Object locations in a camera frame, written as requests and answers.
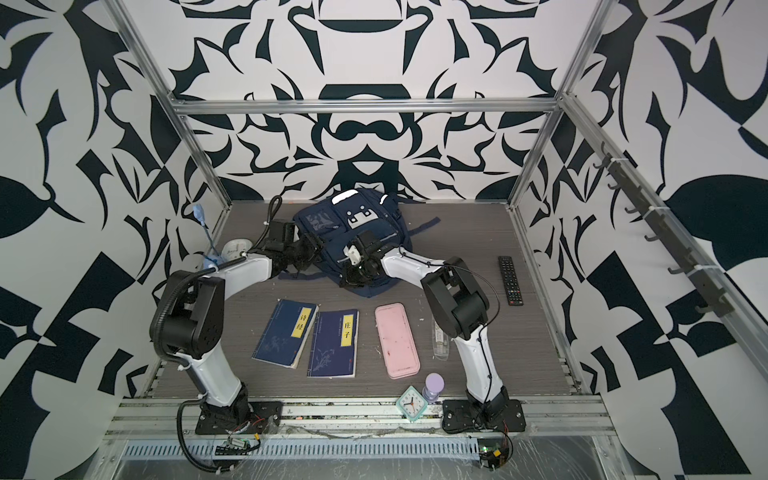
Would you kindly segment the navy blue student backpack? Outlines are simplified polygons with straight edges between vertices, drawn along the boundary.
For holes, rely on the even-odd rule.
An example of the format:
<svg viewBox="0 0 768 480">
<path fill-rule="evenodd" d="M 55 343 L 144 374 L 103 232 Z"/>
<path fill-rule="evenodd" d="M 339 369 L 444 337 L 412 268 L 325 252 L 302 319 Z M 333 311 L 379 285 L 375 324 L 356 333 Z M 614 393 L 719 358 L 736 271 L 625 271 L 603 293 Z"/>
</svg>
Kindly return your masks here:
<svg viewBox="0 0 768 480">
<path fill-rule="evenodd" d="M 293 216 L 300 236 L 317 246 L 311 265 L 318 271 L 296 273 L 296 280 L 328 278 L 337 286 L 365 298 L 377 296 L 397 283 L 383 269 L 354 265 L 345 249 L 355 247 L 363 255 L 382 247 L 412 248 L 412 237 L 436 226 L 435 217 L 409 228 L 398 200 L 374 189 L 356 188 L 303 208 Z"/>
</svg>

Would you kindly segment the blue book yellow label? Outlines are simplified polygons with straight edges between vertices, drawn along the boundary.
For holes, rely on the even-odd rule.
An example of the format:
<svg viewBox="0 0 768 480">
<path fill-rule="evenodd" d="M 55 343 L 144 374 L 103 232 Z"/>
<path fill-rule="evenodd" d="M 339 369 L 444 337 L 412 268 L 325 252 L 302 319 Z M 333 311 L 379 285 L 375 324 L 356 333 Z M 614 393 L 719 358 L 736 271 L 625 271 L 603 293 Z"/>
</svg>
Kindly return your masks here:
<svg viewBox="0 0 768 480">
<path fill-rule="evenodd" d="M 280 299 L 251 358 L 296 369 L 318 310 L 316 304 Z"/>
<path fill-rule="evenodd" d="M 309 378 L 354 378 L 359 311 L 322 311 L 313 330 Z"/>
</svg>

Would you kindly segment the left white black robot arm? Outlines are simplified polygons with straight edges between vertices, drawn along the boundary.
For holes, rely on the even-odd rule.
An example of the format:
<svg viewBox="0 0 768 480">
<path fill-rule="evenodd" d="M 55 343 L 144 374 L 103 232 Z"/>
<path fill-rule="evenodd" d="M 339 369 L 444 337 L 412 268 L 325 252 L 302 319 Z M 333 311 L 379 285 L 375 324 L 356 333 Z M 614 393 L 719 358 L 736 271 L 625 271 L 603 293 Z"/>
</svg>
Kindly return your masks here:
<svg viewBox="0 0 768 480">
<path fill-rule="evenodd" d="M 208 418 L 239 426 L 251 419 L 245 384 L 233 373 L 221 338 L 226 300 L 288 267 L 309 267 L 322 248 L 316 235 L 292 222 L 271 221 L 263 238 L 235 258 L 168 280 L 149 327 L 155 353 L 185 371 Z"/>
</svg>

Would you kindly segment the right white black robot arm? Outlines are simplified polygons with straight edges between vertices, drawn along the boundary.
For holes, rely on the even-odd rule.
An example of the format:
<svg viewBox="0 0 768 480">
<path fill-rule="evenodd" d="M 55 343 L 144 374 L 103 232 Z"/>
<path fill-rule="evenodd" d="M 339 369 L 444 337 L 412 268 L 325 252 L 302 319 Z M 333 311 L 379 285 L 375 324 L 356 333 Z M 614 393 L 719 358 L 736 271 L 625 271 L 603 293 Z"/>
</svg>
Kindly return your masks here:
<svg viewBox="0 0 768 480">
<path fill-rule="evenodd" d="M 503 413 L 509 397 L 488 339 L 490 302 L 462 259 L 420 256 L 369 231 L 353 237 L 342 253 L 342 279 L 350 286 L 392 278 L 421 288 L 433 319 L 458 349 L 467 397 L 476 414 L 489 421 Z"/>
</svg>

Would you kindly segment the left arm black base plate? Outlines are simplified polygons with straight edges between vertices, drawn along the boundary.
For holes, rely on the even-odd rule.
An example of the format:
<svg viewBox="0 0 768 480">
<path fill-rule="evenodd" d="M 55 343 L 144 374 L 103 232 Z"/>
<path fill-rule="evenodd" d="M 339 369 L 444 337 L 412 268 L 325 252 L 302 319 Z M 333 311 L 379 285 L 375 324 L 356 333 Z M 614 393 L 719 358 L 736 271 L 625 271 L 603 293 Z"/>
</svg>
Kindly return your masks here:
<svg viewBox="0 0 768 480">
<path fill-rule="evenodd" d="M 281 401 L 243 402 L 229 407 L 204 403 L 195 427 L 197 435 L 262 434 L 278 427 L 284 404 Z"/>
</svg>

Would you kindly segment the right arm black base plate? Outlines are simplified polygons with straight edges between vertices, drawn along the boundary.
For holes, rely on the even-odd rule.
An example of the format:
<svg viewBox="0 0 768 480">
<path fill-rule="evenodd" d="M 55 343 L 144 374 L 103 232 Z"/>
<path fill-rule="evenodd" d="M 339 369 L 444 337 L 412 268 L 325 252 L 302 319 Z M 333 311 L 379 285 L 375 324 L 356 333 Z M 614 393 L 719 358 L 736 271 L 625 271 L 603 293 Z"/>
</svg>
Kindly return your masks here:
<svg viewBox="0 0 768 480">
<path fill-rule="evenodd" d="M 448 434 L 465 432 L 522 433 L 527 423 L 518 400 L 501 398 L 481 406 L 470 400 L 444 400 L 441 428 Z"/>
</svg>

